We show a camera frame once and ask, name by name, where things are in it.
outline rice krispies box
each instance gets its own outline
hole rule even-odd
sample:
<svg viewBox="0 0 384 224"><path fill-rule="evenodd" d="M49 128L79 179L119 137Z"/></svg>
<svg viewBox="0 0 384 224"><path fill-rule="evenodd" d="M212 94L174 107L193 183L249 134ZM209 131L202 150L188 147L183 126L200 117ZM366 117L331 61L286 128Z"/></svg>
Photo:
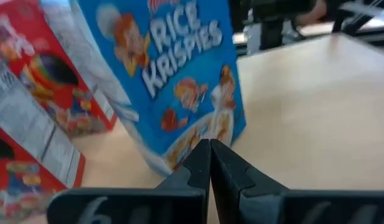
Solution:
<svg viewBox="0 0 384 224"><path fill-rule="evenodd" d="M54 193L81 185L84 166L84 156L0 61L0 221L44 213Z"/></svg>
<svg viewBox="0 0 384 224"><path fill-rule="evenodd" d="M95 86L88 88L45 23L37 0L1 1L0 55L69 136L114 126L106 97Z"/></svg>
<svg viewBox="0 0 384 224"><path fill-rule="evenodd" d="M128 99L112 106L155 170L177 169L202 138L230 145L240 135L246 121L226 1L73 5Z"/></svg>

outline barcode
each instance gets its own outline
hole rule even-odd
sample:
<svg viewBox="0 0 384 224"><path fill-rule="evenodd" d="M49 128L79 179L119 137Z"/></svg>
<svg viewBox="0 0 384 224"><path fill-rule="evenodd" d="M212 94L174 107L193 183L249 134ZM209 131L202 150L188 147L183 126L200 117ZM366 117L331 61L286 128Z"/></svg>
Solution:
<svg viewBox="0 0 384 224"><path fill-rule="evenodd" d="M74 149L72 162L70 163L70 167L68 169L67 178L66 178L66 186L68 188L72 188L74 186L75 178L77 176L78 163L80 162L80 152Z"/></svg>
<svg viewBox="0 0 384 224"><path fill-rule="evenodd" d="M110 106L109 101L104 96L104 94L99 89L97 89L93 97L95 98L101 110L104 112L105 116L111 120L115 112Z"/></svg>
<svg viewBox="0 0 384 224"><path fill-rule="evenodd" d="M42 158L44 167L65 185L75 150L63 131L56 129Z"/></svg>
<svg viewBox="0 0 384 224"><path fill-rule="evenodd" d="M0 98L16 83L16 77L6 67L3 62L0 62Z"/></svg>

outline nutrition facts label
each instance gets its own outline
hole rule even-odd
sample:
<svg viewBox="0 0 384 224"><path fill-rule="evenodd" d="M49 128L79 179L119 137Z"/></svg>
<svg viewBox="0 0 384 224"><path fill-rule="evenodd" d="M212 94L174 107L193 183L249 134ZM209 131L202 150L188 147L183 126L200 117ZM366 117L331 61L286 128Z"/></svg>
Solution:
<svg viewBox="0 0 384 224"><path fill-rule="evenodd" d="M107 100L107 98L104 96L104 94L102 93L102 91L100 91L99 89L97 89L95 91L95 93L93 94L93 97L95 98L96 102L98 103L98 105L100 106L100 108L102 109L102 111L105 113L106 117L111 120L113 118L113 115L115 113L115 111L113 110L113 108L110 106L109 104L109 101Z"/></svg>
<svg viewBox="0 0 384 224"><path fill-rule="evenodd" d="M79 152L2 61L0 127L56 178L72 187Z"/></svg>

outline cereal box logo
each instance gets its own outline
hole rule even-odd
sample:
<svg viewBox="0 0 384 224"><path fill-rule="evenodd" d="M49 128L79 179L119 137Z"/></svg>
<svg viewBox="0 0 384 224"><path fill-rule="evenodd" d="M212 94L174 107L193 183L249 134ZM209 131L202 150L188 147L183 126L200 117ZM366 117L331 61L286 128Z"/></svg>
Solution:
<svg viewBox="0 0 384 224"><path fill-rule="evenodd" d="M154 1L162 4L164 0ZM157 90L163 88L187 62L222 43L218 21L202 24L198 15L195 1L178 4L166 17L153 19L145 34L134 15L129 12L120 14L112 4L101 5L96 19L103 36L115 42L114 53L128 75L134 77L137 68L141 68L146 89L151 98L155 98ZM153 59L148 55L151 42L159 53Z"/></svg>
<svg viewBox="0 0 384 224"><path fill-rule="evenodd" d="M160 6L165 4L176 4L179 0L148 0L148 8L150 12L156 12Z"/></svg>
<svg viewBox="0 0 384 224"><path fill-rule="evenodd" d="M16 32L8 16L0 15L0 54L8 60L17 60L22 57L22 52L29 56L35 54L32 44Z"/></svg>

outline froot loops box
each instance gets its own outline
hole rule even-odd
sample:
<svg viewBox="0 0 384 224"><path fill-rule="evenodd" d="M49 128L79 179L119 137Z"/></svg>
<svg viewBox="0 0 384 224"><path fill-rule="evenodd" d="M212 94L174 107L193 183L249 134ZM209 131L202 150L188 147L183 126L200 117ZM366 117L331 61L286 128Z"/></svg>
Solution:
<svg viewBox="0 0 384 224"><path fill-rule="evenodd" d="M69 136L114 126L106 97L80 75L85 71L68 58L37 0L0 1L0 57Z"/></svg>
<svg viewBox="0 0 384 224"><path fill-rule="evenodd" d="M121 88L111 104L151 167L169 174L202 138L230 145L240 135L246 120L226 1L73 5L113 72L107 82Z"/></svg>

